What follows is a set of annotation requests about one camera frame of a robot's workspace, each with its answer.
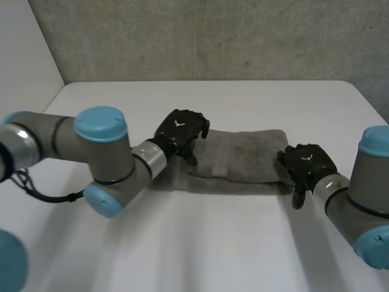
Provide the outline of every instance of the towel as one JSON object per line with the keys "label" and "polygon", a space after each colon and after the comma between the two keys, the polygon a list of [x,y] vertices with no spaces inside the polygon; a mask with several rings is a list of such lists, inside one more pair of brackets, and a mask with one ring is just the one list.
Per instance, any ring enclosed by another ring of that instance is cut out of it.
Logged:
{"label": "towel", "polygon": [[281,130],[210,130],[207,139],[196,141],[193,153],[197,166],[189,166],[175,156],[151,188],[225,195],[289,194],[292,181],[277,161],[278,151],[287,145]]}

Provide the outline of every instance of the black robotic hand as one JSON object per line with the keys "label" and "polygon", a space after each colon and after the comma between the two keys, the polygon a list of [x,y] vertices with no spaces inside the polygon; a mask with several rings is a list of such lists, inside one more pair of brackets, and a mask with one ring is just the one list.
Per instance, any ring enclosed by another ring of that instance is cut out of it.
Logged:
{"label": "black robotic hand", "polygon": [[208,135],[210,122],[201,113],[175,109],[158,127],[155,138],[165,140],[165,148],[172,155],[183,157],[189,165],[197,165],[193,156],[194,141]]}
{"label": "black robotic hand", "polygon": [[304,205],[307,190],[313,191],[322,178],[337,173],[335,164],[319,145],[287,146],[285,152],[278,152],[277,160],[285,166],[295,183],[292,197],[294,209],[301,209]]}

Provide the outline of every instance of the concrete wall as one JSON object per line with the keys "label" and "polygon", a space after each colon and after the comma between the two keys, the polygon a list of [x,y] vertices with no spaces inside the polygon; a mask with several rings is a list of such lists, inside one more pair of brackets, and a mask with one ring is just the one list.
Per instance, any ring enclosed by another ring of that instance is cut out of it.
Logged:
{"label": "concrete wall", "polygon": [[63,86],[27,0],[0,0],[0,120],[44,111]]}
{"label": "concrete wall", "polygon": [[344,80],[389,120],[388,0],[30,5],[66,83]]}

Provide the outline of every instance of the white wall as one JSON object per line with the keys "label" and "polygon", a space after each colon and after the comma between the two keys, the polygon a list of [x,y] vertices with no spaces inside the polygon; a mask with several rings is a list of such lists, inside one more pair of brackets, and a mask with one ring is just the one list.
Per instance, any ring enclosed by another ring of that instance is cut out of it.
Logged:
{"label": "white wall", "polygon": [[27,0],[0,0],[0,119],[43,112],[63,86]]}

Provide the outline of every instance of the white logo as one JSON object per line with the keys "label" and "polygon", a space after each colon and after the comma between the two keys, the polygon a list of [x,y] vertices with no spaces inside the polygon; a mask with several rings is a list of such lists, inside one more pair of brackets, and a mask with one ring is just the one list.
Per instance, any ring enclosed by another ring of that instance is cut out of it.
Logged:
{"label": "white logo", "polygon": [[174,121],[174,123],[176,124],[176,127],[184,126],[184,125],[185,125],[184,123],[178,123],[176,120]]}
{"label": "white logo", "polygon": [[310,157],[307,157],[307,158],[301,157],[301,160],[308,160],[308,161],[311,161],[312,156],[313,156],[313,154],[311,154]]}

